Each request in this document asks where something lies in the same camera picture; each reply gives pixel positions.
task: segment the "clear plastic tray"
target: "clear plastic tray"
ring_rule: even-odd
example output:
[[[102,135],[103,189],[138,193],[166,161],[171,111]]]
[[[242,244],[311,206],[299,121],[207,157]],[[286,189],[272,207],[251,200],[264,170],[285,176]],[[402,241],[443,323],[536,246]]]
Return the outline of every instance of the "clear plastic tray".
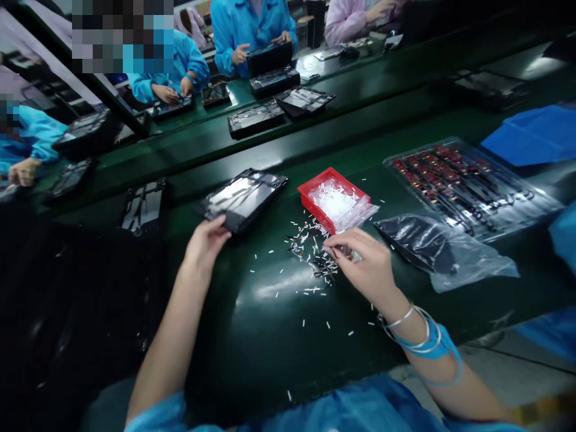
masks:
[[[468,174],[462,175],[457,165],[439,156],[434,151],[437,146],[460,155],[464,161],[460,167],[469,167]],[[389,157],[383,163],[428,211],[480,241],[491,241],[532,226],[564,208],[556,199],[457,137]],[[448,167],[445,172],[451,170],[457,175],[437,175],[441,167]],[[434,182],[434,176],[442,182]]]

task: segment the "pink uniform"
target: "pink uniform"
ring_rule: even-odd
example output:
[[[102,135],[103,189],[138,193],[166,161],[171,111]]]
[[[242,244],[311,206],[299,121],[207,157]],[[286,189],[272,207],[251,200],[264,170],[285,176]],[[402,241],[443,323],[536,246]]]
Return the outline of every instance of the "pink uniform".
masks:
[[[192,24],[192,33],[186,30],[184,24],[182,24],[182,19],[180,18],[180,12],[174,14],[174,29],[180,30],[186,36],[191,37],[199,49],[204,48],[206,44],[206,38],[200,31],[201,27],[204,27],[204,20],[196,10],[196,8],[186,8],[188,16],[190,17],[190,23]]]

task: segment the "clear plastic bag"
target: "clear plastic bag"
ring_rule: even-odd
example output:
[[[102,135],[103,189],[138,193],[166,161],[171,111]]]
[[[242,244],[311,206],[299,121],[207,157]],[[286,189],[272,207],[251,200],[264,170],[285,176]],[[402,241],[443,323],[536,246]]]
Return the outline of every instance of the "clear plastic bag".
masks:
[[[368,196],[359,197],[354,188],[349,190],[336,179],[322,182],[308,196],[332,221],[336,234],[361,226],[380,209],[370,204]]]
[[[492,276],[520,277],[512,259],[436,215],[406,214],[374,225],[410,263],[430,273],[438,293]]]

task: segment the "hand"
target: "hand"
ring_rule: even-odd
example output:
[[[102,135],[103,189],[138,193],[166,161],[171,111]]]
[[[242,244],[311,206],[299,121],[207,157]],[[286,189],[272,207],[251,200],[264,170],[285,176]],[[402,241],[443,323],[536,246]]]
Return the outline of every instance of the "hand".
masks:
[[[185,76],[182,78],[182,81],[180,81],[180,93],[184,97],[192,94],[192,91],[194,90],[194,83],[192,80],[196,79],[196,75],[192,71],[189,71],[187,75],[188,76]]]
[[[353,263],[336,246],[348,246],[362,256]],[[359,228],[330,237],[324,250],[338,263],[348,280],[376,307],[386,302],[386,297],[396,288],[390,251],[383,244]]]
[[[152,91],[158,99],[163,100],[166,103],[175,104],[180,101],[180,95],[172,87],[152,84]]]
[[[292,42],[292,38],[290,37],[290,33],[288,33],[286,30],[284,30],[280,36],[278,36],[276,39],[272,39],[272,43],[276,43],[276,42]]]
[[[238,45],[234,51],[234,54],[232,54],[232,63],[234,63],[236,66],[244,63],[248,57],[248,53],[245,51],[247,49],[250,49],[250,44]]]
[[[203,221],[194,230],[188,242],[181,270],[189,276],[200,278],[206,286],[212,277],[216,257],[224,243],[232,234],[223,227],[226,215],[220,215],[211,222]]]
[[[380,18],[386,17],[389,10],[396,5],[396,0],[380,0],[366,12],[366,23],[370,24]]]
[[[34,184],[36,168],[42,165],[38,159],[28,158],[10,167],[8,180],[10,184],[30,187]]]

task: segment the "dark green work surface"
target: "dark green work surface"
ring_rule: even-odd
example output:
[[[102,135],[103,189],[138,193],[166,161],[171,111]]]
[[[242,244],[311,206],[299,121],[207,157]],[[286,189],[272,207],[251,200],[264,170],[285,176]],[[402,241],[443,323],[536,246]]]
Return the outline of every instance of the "dark green work surface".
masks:
[[[391,124],[380,127],[373,124],[372,129],[362,133],[343,126],[323,138],[333,140],[332,147],[309,152],[304,158],[296,156],[303,151],[297,143],[304,139],[305,133],[309,142],[320,140],[330,130],[329,124],[171,177],[173,202],[166,233],[171,279],[200,220],[190,201],[197,188],[207,186],[214,178],[230,178],[253,164],[273,167],[290,179],[278,199],[256,220],[248,236],[238,244],[230,244],[218,260],[187,385],[194,418],[237,424],[289,407],[287,390],[295,403],[301,403],[404,362],[397,346],[379,328],[368,325],[375,320],[375,312],[344,279],[337,279],[326,296],[320,296],[320,292],[302,294],[302,289],[322,284],[310,278],[309,267],[286,252],[284,236],[296,232],[290,221],[301,224],[308,219],[302,212],[296,188],[333,166],[371,195],[374,203],[385,201],[378,217],[421,211],[419,202],[383,168],[382,160],[453,135],[476,145],[516,110],[552,103],[559,95],[566,95],[566,91],[574,95],[576,78],[560,72],[539,84],[539,91],[529,101],[500,115],[469,107],[457,110],[443,107],[430,113],[427,111],[430,107],[440,105],[423,90],[411,92],[383,101],[380,110],[374,112],[389,117]],[[398,113],[398,107],[409,100],[419,103],[419,107],[427,105],[427,110],[418,112],[413,108],[413,117],[406,112]],[[375,110],[378,105],[369,108]],[[576,183],[574,176],[566,173],[575,172],[575,165],[570,161],[530,167],[520,173],[537,187],[569,203],[576,199]],[[123,194],[111,197],[61,220],[89,226],[114,225],[123,200]],[[366,229],[376,235],[371,226]],[[554,255],[546,226],[505,237],[493,245],[502,255],[516,261],[520,279],[491,278],[441,295],[433,291],[428,275],[408,265],[396,252],[392,254],[397,284],[446,325],[458,344],[576,303],[576,293],[571,289],[574,278]]]
[[[283,127],[234,141],[228,132],[227,118],[221,116],[104,155],[86,192],[68,204],[67,208],[85,205],[161,175],[206,164],[313,124],[326,122],[417,88],[446,73],[493,61],[533,46],[551,35],[548,28],[531,28],[526,32],[503,28],[505,25],[506,22],[499,23],[496,28],[472,29],[469,30],[472,35],[466,34],[466,37],[453,34],[404,51],[392,52],[386,60],[315,83],[314,88],[333,92],[337,97],[324,114],[313,119],[288,122]],[[54,176],[46,179],[38,189],[46,189],[54,179]]]

